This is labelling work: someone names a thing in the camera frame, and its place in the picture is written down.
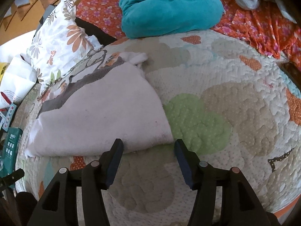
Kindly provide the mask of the wooden chair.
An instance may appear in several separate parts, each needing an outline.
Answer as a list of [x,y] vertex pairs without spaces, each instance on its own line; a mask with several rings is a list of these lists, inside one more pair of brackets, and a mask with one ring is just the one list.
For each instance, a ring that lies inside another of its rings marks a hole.
[[33,31],[49,5],[57,5],[60,0],[15,0],[1,18],[1,44]]

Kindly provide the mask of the green plastic package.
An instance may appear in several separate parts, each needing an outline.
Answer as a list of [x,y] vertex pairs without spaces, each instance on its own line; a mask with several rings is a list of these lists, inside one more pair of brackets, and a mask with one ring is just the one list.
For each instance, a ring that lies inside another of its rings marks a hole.
[[1,162],[3,162],[1,177],[9,175],[15,170],[15,162],[22,133],[23,131],[20,128],[8,128],[7,137],[1,154]]

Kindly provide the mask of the red floral bed sheet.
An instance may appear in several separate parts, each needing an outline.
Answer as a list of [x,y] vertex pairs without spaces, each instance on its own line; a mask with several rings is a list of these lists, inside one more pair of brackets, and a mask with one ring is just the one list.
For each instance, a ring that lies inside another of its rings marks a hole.
[[[221,1],[226,13],[214,31],[244,40],[265,56],[278,59],[284,53],[300,67],[300,27],[284,18],[275,3],[263,1],[259,8],[246,11],[235,0]],[[116,39],[125,36],[119,0],[81,0],[77,17]]]

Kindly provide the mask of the white garment with grey trim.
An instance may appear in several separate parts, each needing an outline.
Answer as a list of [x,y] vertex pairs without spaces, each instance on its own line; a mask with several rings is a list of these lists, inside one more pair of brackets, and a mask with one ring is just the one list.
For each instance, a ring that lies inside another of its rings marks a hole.
[[96,156],[121,139],[126,152],[173,141],[162,103],[145,79],[145,53],[124,52],[89,67],[45,101],[34,121],[28,157]]

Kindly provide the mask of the quilted heart pattern bedspread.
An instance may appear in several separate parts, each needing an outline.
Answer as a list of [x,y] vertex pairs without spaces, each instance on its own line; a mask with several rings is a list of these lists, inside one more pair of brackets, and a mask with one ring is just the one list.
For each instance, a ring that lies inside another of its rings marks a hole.
[[[16,167],[18,192],[39,198],[61,168],[83,168],[92,157],[27,158],[30,131],[45,101],[68,83],[119,63],[122,53],[146,53],[142,69],[160,98],[173,138],[214,167],[238,167],[266,211],[300,196],[300,91],[278,60],[213,31],[118,40],[91,51],[40,97],[26,96],[13,125],[23,130]],[[185,184],[172,144],[134,148],[103,192],[111,225],[186,225],[196,193]]]

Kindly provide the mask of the teal folded towel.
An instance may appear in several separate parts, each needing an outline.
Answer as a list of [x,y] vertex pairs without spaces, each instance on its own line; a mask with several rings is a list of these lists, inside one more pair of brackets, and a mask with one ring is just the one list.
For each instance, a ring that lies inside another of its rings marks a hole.
[[221,0],[119,0],[121,29],[127,38],[207,30],[217,25]]

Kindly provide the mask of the teal strip with coloured shapes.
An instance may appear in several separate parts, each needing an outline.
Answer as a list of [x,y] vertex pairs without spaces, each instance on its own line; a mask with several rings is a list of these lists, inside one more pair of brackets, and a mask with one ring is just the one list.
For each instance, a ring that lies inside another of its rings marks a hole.
[[1,110],[1,128],[7,132],[10,127],[10,123],[14,117],[17,106],[12,103],[8,108]]

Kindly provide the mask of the white floral pillow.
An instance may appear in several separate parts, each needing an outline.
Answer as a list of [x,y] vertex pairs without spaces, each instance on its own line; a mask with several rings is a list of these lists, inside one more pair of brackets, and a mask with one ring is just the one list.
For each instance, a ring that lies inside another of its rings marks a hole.
[[67,75],[90,51],[102,48],[94,35],[87,35],[76,24],[75,13],[73,0],[60,0],[27,49],[31,66],[37,71],[41,94]]

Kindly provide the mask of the white paper bag red print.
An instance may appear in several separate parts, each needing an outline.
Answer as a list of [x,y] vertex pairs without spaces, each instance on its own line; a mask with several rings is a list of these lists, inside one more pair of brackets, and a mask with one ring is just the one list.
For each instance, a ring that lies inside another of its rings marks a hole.
[[1,80],[1,109],[20,104],[37,82],[37,71],[21,56],[9,63]]

